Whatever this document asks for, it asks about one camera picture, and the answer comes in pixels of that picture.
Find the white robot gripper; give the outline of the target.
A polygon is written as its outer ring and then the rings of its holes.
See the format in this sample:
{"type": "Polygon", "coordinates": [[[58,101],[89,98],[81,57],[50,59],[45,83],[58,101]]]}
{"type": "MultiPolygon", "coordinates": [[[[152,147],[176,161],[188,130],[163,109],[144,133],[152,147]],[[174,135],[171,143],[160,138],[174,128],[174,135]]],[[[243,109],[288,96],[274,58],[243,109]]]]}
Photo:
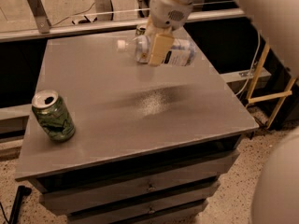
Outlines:
{"type": "Polygon", "coordinates": [[[175,40],[172,34],[155,33],[155,27],[171,27],[173,30],[177,30],[183,26],[188,19],[195,1],[196,0],[149,1],[150,17],[148,17],[145,31],[145,35],[150,38],[148,65],[161,65],[175,40]]]}

